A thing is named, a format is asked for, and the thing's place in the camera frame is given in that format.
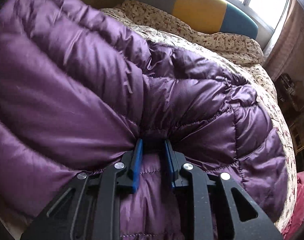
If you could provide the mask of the grey yellow blue headboard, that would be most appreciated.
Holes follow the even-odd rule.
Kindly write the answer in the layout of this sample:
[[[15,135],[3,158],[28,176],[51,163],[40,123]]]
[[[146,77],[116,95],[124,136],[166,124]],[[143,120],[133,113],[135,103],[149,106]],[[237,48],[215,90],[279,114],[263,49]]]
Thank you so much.
[[[192,29],[245,35],[255,39],[258,26],[246,13],[226,0],[135,0],[165,11]]]

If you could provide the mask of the wooden chair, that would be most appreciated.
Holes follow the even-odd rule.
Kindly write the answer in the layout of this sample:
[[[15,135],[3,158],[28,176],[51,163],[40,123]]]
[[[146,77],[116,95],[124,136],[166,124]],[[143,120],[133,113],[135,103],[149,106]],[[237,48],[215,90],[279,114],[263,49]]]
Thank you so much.
[[[294,152],[295,155],[297,155],[304,150],[304,114],[300,115],[289,128],[293,140]]]

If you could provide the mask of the pink ruffled cloth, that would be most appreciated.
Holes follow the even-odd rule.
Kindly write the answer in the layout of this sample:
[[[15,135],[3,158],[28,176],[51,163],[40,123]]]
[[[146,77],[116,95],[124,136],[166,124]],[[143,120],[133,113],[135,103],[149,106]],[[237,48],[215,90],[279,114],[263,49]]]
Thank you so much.
[[[304,171],[297,174],[297,197],[290,221],[282,232],[283,239],[291,239],[304,223]]]

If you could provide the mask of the cluttered wooden side table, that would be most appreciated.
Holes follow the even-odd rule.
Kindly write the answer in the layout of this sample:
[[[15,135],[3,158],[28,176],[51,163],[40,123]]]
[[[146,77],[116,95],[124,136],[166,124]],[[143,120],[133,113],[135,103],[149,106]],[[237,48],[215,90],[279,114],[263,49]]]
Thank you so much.
[[[294,122],[304,115],[304,86],[301,81],[293,81],[287,74],[281,74],[274,82],[277,102],[286,121]]]

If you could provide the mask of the right pink curtain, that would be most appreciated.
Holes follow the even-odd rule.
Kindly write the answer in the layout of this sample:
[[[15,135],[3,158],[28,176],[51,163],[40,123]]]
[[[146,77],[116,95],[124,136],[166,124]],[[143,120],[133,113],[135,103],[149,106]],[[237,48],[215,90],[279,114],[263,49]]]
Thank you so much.
[[[304,10],[297,0],[291,0],[263,52],[263,68],[273,81],[282,73],[304,78]]]

